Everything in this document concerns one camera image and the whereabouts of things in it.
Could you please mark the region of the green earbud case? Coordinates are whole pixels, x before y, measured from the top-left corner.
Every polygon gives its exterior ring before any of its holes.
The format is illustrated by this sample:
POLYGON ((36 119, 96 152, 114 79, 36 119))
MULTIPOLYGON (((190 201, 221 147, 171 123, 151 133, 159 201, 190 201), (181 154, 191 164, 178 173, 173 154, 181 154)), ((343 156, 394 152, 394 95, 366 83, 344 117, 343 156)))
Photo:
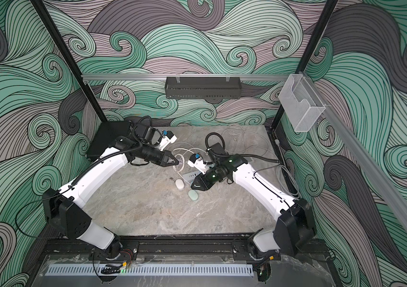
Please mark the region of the green earbud case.
POLYGON ((191 199, 192 201, 197 201, 198 198, 199 198, 199 195, 198 195, 197 191, 195 191, 195 190, 190 190, 190 191, 188 192, 188 196, 190 197, 190 199, 191 199))

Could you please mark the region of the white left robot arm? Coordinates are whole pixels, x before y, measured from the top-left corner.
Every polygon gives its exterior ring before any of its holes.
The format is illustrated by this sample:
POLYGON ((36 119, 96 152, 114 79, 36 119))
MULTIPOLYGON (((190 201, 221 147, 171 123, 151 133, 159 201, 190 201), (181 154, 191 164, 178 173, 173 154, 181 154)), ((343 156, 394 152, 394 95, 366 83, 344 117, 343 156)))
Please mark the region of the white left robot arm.
POLYGON ((68 239, 93 245, 108 260, 121 256, 124 250, 119 236, 95 223, 83 208, 113 174, 135 159, 161 167, 179 165, 179 160, 167 150, 177 136, 169 130, 156 129, 152 122, 146 116, 137 123, 103 123, 88 150, 92 164, 58 190, 50 188, 43 194, 47 223, 68 239))

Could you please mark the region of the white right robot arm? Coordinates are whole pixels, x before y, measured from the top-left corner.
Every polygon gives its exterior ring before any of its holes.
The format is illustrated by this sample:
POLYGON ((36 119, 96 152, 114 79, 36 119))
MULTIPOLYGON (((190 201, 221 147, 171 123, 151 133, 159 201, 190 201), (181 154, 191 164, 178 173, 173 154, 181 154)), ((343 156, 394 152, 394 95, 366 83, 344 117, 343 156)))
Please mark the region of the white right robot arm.
POLYGON ((294 257, 301 248, 316 235, 312 206, 305 199, 297 199, 276 188, 260 171, 249 163, 248 154, 229 154, 226 143, 221 141, 209 144, 212 136, 222 137, 219 133, 209 133, 205 138, 206 151, 211 159, 209 163, 198 155, 189 160, 189 165, 201 171, 193 180, 191 187, 197 191, 208 191, 216 183, 230 180, 248 191, 258 200, 276 221, 274 228, 261 229, 248 239, 250 256, 260 261, 280 253, 294 257))

